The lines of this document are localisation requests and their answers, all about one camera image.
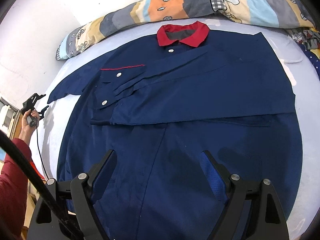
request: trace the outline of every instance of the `black cable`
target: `black cable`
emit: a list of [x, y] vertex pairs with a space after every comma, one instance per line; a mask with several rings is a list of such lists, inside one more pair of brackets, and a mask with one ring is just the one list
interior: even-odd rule
[[43, 164], [43, 160], [42, 160], [42, 156], [41, 156], [41, 153], [40, 153], [40, 148], [39, 148], [38, 126], [37, 126], [36, 130], [37, 130], [37, 146], [38, 146], [38, 151], [39, 151], [39, 155], [40, 155], [40, 160], [41, 160], [41, 163], [42, 163], [42, 167], [43, 167], [44, 173], [45, 173], [45, 175], [47, 176], [47, 180], [48, 180], [48, 179], [49, 179], [49, 176], [48, 176], [48, 174], [47, 174], [47, 171], [45, 170], [45, 167], [44, 167], [44, 164]]

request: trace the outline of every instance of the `human hand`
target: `human hand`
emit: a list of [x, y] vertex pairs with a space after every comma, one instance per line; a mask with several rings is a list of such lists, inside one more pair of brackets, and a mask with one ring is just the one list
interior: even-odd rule
[[[37, 124], [33, 127], [30, 127], [27, 121], [27, 117], [31, 114], [31, 116], [37, 118]], [[39, 113], [36, 110], [28, 110], [24, 113], [22, 120], [21, 120], [21, 132], [19, 135], [19, 139], [23, 140], [26, 144], [30, 144], [30, 139], [33, 134], [33, 132], [36, 130], [36, 128], [39, 125], [40, 116]]]

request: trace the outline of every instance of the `metal screw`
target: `metal screw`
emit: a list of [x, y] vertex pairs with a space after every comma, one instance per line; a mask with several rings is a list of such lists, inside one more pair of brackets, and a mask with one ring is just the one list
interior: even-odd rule
[[231, 179], [233, 180], [239, 180], [240, 179], [240, 176], [238, 174], [232, 174], [231, 175]]
[[78, 179], [85, 179], [86, 177], [87, 177], [87, 174], [85, 174], [85, 173], [80, 173], [78, 175]]
[[52, 185], [54, 183], [54, 179], [48, 179], [47, 184]]
[[271, 184], [271, 181], [269, 179], [264, 179], [263, 180], [263, 183], [266, 184], [266, 185], [270, 185]]

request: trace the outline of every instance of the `person's arm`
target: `person's arm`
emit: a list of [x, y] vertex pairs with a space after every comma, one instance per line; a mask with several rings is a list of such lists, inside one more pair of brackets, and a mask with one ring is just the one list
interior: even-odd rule
[[[31, 160], [29, 143], [31, 135], [36, 129], [36, 126], [30, 127], [28, 125], [27, 117], [30, 113], [29, 110], [23, 115], [19, 138], [12, 140], [28, 161]], [[37, 111], [33, 111], [31, 115], [39, 120]], [[24, 224], [27, 208], [27, 186], [27, 177], [7, 154], [0, 175], [0, 217], [16, 237], [20, 236]]]

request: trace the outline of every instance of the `red piping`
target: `red piping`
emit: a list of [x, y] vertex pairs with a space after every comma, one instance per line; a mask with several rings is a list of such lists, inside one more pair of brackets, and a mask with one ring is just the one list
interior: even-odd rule
[[136, 66], [120, 67], [120, 68], [101, 68], [100, 70], [119, 70], [123, 68], [142, 67], [142, 66], [145, 66], [145, 65], [136, 65]]

